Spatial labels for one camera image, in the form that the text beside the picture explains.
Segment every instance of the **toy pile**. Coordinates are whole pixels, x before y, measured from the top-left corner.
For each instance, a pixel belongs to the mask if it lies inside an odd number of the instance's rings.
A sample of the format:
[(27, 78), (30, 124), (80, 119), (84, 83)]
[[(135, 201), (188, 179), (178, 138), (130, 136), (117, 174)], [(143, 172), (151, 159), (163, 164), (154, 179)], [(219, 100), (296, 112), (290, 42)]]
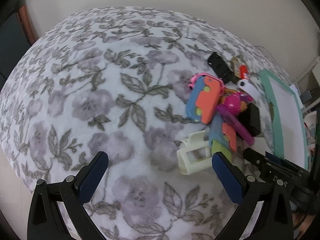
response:
[[(216, 152), (222, 152), (231, 161), (231, 154), (237, 150), (236, 135), (251, 146), (253, 137), (260, 134), (259, 109), (253, 104), (260, 94), (251, 87), (247, 68), (240, 66), (243, 79), (238, 78), (216, 52), (209, 57), (208, 64), (219, 78), (204, 72), (190, 79), (192, 92), (186, 115), (196, 122), (210, 124), (210, 131), (207, 134), (201, 130), (182, 140), (184, 147), (177, 151), (177, 156), (184, 175), (211, 167), (211, 157)], [(238, 85), (239, 91), (226, 88), (225, 84), (230, 81)], [(188, 153), (200, 149), (204, 149), (205, 156), (191, 161)]]

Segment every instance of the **small bottle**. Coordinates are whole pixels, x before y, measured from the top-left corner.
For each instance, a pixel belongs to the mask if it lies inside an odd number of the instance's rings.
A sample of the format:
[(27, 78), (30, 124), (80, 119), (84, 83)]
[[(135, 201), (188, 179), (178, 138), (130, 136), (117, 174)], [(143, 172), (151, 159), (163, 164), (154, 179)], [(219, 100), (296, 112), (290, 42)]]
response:
[(241, 65), (239, 67), (239, 70), (240, 70), (240, 78), (241, 79), (249, 79), (249, 72), (248, 72), (248, 69), (245, 65)]

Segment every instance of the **pink plastic piece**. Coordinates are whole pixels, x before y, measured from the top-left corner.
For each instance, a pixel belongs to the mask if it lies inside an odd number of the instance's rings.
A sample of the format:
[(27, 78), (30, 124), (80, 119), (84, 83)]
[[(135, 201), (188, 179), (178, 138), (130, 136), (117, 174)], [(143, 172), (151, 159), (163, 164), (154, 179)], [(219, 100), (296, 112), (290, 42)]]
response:
[(250, 102), (253, 101), (253, 98), (250, 95), (246, 94), (246, 93), (240, 93), (239, 92), (239, 93), (235, 93), (235, 94), (239, 94), (240, 100), (244, 101), (246, 103), (250, 103)]
[(201, 77), (201, 76), (208, 76), (208, 77), (211, 77), (213, 79), (218, 80), (221, 83), (220, 95), (223, 95), (224, 88), (225, 88), (225, 85), (224, 85), (223, 81), (220, 78), (217, 78), (217, 77), (214, 77), (214, 76), (208, 74), (207, 72), (197, 73), (197, 74), (195, 74), (194, 76), (191, 77), (190, 83), (189, 83), (190, 90), (193, 90), (193, 88), (195, 87), (195, 84), (196, 84), (196, 80), (198, 79), (198, 77)]
[(220, 112), (223, 119), (227, 124), (231, 125), (241, 137), (251, 146), (254, 143), (254, 138), (248, 132), (248, 130), (236, 119), (223, 104), (220, 104), (216, 107), (216, 110)]
[(234, 116), (238, 116), (240, 114), (240, 108), (241, 108), (240, 97), (236, 94), (227, 96), (223, 103), (228, 109), (228, 111)]

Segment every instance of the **purple flower pattern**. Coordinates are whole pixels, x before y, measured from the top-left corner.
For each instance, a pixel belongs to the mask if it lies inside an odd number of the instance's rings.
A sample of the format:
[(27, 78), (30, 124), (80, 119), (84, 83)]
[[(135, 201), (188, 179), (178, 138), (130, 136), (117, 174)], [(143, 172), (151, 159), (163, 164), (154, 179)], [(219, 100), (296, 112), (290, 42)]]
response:
[(112, 96), (107, 90), (83, 91), (72, 102), (72, 116), (87, 121), (101, 114), (108, 114), (115, 106)]
[(199, 51), (187, 51), (185, 55), (186, 58), (190, 60), (191, 66), (195, 67), (199, 72), (206, 72), (210, 69), (207, 61), (205, 60), (207, 55), (204, 53)]
[(209, 38), (205, 33), (197, 33), (195, 39), (208, 48), (213, 48), (216, 45), (215, 41)]
[(88, 49), (93, 46), (95, 46), (97, 43), (95, 41), (86, 41), (86, 42), (80, 42), (77, 45), (73, 47), (73, 50), (83, 50)]
[(122, 176), (116, 180), (112, 193), (121, 204), (125, 221), (131, 226), (150, 224), (161, 215), (158, 189), (146, 176), (133, 179)]
[(143, 20), (129, 20), (124, 23), (130, 29), (142, 28), (146, 25)]
[(47, 132), (44, 121), (34, 123), (29, 132), (30, 155), (38, 169), (48, 169), (44, 156), (47, 151)]
[(167, 74), (169, 83), (178, 98), (187, 103), (191, 90), (188, 87), (191, 77), (194, 74), (190, 70), (171, 70)]
[(170, 172), (177, 167), (175, 135), (183, 129), (181, 124), (166, 123), (165, 128), (150, 127), (143, 135), (146, 146), (151, 150), (151, 164), (159, 170)]
[(64, 90), (54, 90), (48, 99), (47, 114), (52, 117), (57, 117), (63, 113), (64, 104), (66, 102)]
[(134, 153), (133, 141), (120, 131), (110, 136), (105, 133), (95, 133), (88, 142), (88, 147), (93, 156), (98, 151), (106, 152), (113, 165), (132, 158)]
[(90, 71), (101, 61), (102, 51), (98, 48), (90, 48), (85, 50), (79, 61), (78, 68), (82, 71)]
[(141, 37), (132, 38), (130, 41), (137, 43), (138, 45), (159, 45), (162, 42), (161, 37)]
[(38, 90), (40, 86), (43, 84), (43, 77), (37, 78), (35, 81), (30, 83), (26, 89), (26, 92), (28, 94), (32, 93), (35, 90)]
[(179, 56), (169, 50), (151, 50), (147, 54), (147, 57), (150, 59), (147, 61), (150, 69), (154, 69), (158, 63), (161, 65), (170, 65), (179, 62)]
[(40, 98), (32, 99), (27, 105), (27, 117), (32, 118), (39, 114), (42, 109), (43, 102)]

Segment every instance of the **teal picture frame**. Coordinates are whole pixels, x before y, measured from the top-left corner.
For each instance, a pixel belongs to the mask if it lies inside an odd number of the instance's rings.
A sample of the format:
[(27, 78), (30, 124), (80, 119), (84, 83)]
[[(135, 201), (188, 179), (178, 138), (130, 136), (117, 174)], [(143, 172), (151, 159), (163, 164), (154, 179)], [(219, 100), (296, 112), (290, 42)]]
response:
[(303, 143), (304, 143), (304, 169), (308, 169), (308, 147), (307, 147), (307, 138), (306, 138), (306, 130), (304, 127), (304, 121), (302, 117), (302, 112), (300, 110), (300, 106), (296, 97), (296, 94), (290, 89), (289, 86), (287, 86), (279, 77), (274, 75), (271, 71), (264, 69), (260, 72), (259, 78), (261, 81), (261, 84), (263, 85), (263, 88), (265, 90), (265, 95), (268, 100), (268, 104), (270, 102), (273, 104), (273, 121), (272, 121), (272, 130), (273, 130), (273, 147), (274, 147), (274, 155), (284, 159), (284, 139), (283, 139), (283, 129), (281, 126), (281, 120), (280, 120), (280, 113), (279, 108), (277, 105), (276, 97), (274, 94), (274, 91), (272, 89), (272, 85), (270, 83), (270, 79), (272, 78), (275, 80), (278, 84), (281, 85), (281, 87), (286, 90), (288, 93), (290, 93), (295, 100), (295, 103), (297, 105), (299, 117), (300, 117), (300, 124), (303, 134)]

